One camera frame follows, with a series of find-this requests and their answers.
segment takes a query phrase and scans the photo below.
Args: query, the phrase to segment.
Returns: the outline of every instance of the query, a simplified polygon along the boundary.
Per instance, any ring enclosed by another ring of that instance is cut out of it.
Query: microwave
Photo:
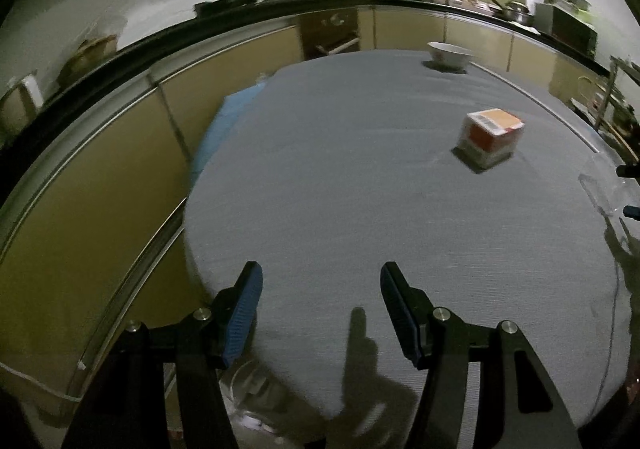
[[[593,59],[596,55],[597,32],[558,6],[536,4],[533,26],[541,34],[551,36],[587,57]]]

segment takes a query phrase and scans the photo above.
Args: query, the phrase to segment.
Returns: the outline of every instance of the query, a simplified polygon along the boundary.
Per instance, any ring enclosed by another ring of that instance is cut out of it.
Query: metal screw
[[[433,310],[433,317],[438,321],[446,321],[451,317],[451,312],[446,308],[439,306]]]
[[[140,321],[130,320],[127,322],[125,326],[125,330],[127,332],[131,332],[132,334],[136,333],[142,327],[142,323]]]
[[[207,319],[209,319],[211,317],[211,311],[206,306],[203,306],[202,308],[198,308],[193,313],[193,317],[197,321],[206,321]]]
[[[502,321],[500,324],[500,328],[502,328],[508,334],[514,334],[518,331],[518,325],[513,321]]]

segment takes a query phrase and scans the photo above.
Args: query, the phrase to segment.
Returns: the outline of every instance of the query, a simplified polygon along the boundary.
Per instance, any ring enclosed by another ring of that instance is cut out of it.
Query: black countertop
[[[545,44],[572,57],[599,75],[608,75],[603,66],[549,36],[537,36],[508,22],[459,7],[420,0],[273,0],[224,10],[193,18],[141,39],[105,61],[47,102],[46,109],[14,140],[0,151],[0,204],[4,203],[29,166],[62,131],[82,113],[127,80],[143,73],[156,61],[179,50],[236,28],[274,18],[295,16],[316,10],[358,6],[390,6],[432,10],[501,26]]]

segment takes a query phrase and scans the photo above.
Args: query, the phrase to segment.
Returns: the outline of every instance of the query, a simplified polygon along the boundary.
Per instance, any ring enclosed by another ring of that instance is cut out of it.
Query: round table
[[[622,383],[629,351],[628,294],[578,181],[606,155],[500,79],[428,60],[376,50],[278,71],[188,199],[194,268],[215,294],[247,260],[261,264],[255,357],[327,419],[374,415],[382,427],[352,447],[401,445],[426,377],[402,356],[380,295],[389,260],[469,323],[515,321],[581,424],[601,382],[599,405]],[[478,174],[452,148],[465,114],[487,108],[526,127],[512,158]],[[477,409],[470,375],[461,447]]]

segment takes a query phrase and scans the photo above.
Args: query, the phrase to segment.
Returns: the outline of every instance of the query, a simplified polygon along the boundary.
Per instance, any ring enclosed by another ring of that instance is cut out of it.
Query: small cardboard box
[[[504,110],[473,112],[462,124],[458,149],[488,169],[513,153],[523,130],[524,122]]]

